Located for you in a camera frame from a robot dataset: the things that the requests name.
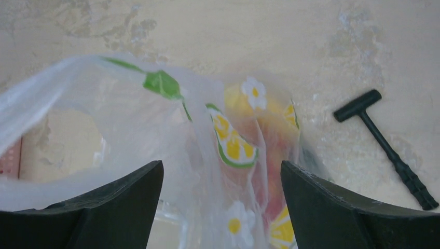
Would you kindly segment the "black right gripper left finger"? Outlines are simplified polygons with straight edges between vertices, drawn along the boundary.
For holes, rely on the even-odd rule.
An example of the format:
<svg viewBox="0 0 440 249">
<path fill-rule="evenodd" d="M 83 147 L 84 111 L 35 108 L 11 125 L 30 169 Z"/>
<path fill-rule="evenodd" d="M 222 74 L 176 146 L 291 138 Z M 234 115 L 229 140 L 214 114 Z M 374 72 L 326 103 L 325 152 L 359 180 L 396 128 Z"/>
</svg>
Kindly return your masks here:
<svg viewBox="0 0 440 249">
<path fill-rule="evenodd" d="M 164 169 L 132 173 L 42 210 L 1 212 L 1 248 L 146 248 Z"/>
</svg>

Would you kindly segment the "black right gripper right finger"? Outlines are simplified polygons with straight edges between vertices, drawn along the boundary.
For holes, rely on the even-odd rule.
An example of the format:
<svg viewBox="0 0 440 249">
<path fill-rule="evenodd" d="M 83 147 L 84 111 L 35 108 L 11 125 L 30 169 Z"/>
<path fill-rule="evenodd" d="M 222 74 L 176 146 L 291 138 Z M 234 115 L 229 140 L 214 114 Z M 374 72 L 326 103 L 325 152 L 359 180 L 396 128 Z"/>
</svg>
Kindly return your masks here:
<svg viewBox="0 0 440 249">
<path fill-rule="evenodd" d="M 299 248 L 439 248 L 439 214 L 383 203 L 289 161 L 281 180 Z"/>
</svg>

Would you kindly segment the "translucent printed plastic bag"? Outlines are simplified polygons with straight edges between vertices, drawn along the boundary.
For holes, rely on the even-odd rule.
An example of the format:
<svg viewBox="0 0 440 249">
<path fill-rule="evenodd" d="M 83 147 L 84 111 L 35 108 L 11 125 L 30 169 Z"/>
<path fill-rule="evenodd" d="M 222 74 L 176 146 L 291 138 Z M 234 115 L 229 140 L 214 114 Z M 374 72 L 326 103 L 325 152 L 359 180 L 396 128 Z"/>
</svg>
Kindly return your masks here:
<svg viewBox="0 0 440 249">
<path fill-rule="evenodd" d="M 267 73 L 208 77 L 98 55 L 63 60 L 15 84 L 1 94 L 2 153 L 43 120 L 68 123 L 57 138 L 49 134 L 38 145 L 44 152 L 39 169 L 58 179 L 2 179 L 1 210 L 42 209 L 160 160 L 161 198 L 179 210 L 182 248 L 297 248 L 286 202 L 264 227 L 267 180 L 261 175 L 258 188 L 252 179 L 267 173 L 265 145 L 252 145 L 238 131 L 244 120 L 283 117 L 268 110 L 241 115 L 225 105 L 226 87 L 247 80 L 264 83 L 269 94 L 295 105 Z M 299 131 L 295 163 L 326 177 L 307 161 Z"/>
</svg>

